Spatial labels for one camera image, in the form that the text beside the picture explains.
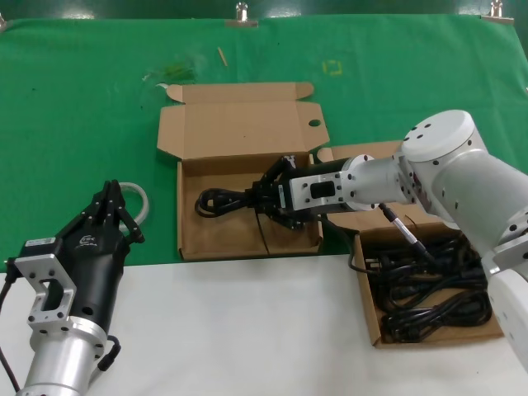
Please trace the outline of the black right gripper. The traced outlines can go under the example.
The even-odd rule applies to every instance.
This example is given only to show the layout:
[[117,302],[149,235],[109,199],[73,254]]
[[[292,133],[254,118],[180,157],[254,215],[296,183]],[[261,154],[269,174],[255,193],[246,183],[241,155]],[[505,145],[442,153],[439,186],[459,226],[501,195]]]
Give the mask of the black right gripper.
[[343,183],[345,160],[298,167],[295,155],[279,157],[262,177],[246,190],[248,195],[271,195],[271,201],[249,200],[258,227],[260,215],[289,230],[301,230],[318,215],[346,213],[349,205]]

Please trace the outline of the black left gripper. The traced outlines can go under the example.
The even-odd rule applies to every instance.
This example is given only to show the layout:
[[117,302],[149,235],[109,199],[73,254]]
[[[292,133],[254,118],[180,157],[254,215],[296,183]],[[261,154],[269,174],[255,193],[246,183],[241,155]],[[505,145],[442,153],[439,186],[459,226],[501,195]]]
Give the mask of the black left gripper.
[[[132,191],[142,200],[135,218],[125,208],[122,190]],[[114,214],[118,227],[114,225]],[[81,217],[80,226],[56,234],[63,241],[66,254],[61,262],[76,285],[70,314],[107,331],[129,244],[145,241],[140,228],[145,221],[145,190],[132,182],[106,181]]]

